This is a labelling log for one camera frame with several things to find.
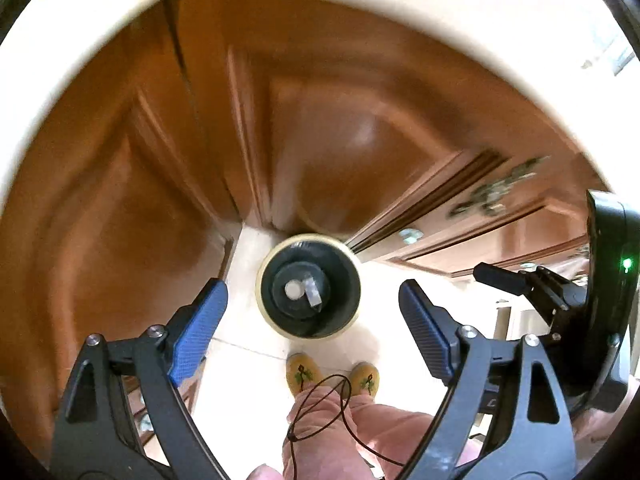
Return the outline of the round yellow-rimmed trash bin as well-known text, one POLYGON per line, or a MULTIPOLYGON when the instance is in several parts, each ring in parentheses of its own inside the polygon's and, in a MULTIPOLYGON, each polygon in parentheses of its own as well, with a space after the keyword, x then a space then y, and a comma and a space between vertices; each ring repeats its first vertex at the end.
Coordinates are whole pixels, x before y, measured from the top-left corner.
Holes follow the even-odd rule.
POLYGON ((291 340, 325 340, 354 324, 361 299, 360 261, 343 243, 300 234, 262 260, 255 295, 266 322, 291 340))

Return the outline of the round cabinet knob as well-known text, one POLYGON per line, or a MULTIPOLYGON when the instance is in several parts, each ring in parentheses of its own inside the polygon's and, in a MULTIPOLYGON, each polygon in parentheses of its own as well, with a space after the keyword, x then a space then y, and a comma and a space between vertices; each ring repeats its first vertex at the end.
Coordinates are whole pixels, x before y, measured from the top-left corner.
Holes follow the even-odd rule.
POLYGON ((422 240, 424 233, 415 228, 405 228, 398 232, 402 242, 406 245, 416 244, 419 240, 422 240))

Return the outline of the right yellow slipper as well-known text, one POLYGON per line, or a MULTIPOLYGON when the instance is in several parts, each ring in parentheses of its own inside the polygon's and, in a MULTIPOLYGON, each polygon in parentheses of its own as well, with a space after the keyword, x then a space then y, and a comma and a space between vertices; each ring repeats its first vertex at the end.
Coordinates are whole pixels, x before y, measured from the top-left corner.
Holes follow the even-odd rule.
POLYGON ((353 394, 374 398, 380 385, 380 373, 373 364, 360 362, 350 372, 349 382, 352 385, 353 394))

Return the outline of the yellow slipper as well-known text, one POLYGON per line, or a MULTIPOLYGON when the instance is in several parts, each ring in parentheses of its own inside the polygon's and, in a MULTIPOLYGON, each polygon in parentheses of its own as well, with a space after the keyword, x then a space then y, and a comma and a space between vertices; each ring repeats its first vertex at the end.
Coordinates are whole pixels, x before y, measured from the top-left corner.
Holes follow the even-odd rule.
POLYGON ((285 376, 293 396, 317 385, 324 378, 320 367, 306 353, 294 353, 285 363, 285 376))
POLYGON ((349 382, 352 385, 353 394, 374 398, 380 385, 380 373, 373 364, 360 362, 350 372, 349 382))

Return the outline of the pink trouser legs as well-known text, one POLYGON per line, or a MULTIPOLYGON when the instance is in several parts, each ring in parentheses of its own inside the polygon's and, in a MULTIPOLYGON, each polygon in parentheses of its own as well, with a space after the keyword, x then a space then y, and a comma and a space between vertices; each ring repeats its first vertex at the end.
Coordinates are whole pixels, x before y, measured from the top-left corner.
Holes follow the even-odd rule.
POLYGON ((352 396, 340 415, 340 394, 329 386, 294 396, 288 421, 299 411, 295 434, 302 440, 282 448, 285 479, 370 479, 360 443, 385 456, 384 476, 395 479, 421 442, 433 417, 378 404, 370 396, 352 396))

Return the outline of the left yellow slipper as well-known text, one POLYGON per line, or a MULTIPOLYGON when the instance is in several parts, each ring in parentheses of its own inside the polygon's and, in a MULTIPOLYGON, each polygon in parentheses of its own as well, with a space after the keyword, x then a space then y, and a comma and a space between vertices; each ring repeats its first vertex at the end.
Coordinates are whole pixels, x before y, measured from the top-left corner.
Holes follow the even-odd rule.
POLYGON ((306 353, 294 353, 285 363, 285 376, 293 396, 317 385, 324 378, 320 367, 306 353))

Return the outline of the wooden corner cabinet door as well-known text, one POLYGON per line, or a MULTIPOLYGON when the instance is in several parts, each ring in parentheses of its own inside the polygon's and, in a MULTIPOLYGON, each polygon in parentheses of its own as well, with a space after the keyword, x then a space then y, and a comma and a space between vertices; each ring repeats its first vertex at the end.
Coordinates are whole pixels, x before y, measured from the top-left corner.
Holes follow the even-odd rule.
POLYGON ((224 273, 240 222, 178 58, 171 0, 144 11, 43 119, 1 216, 1 394, 49 457, 92 333, 140 335, 224 273))

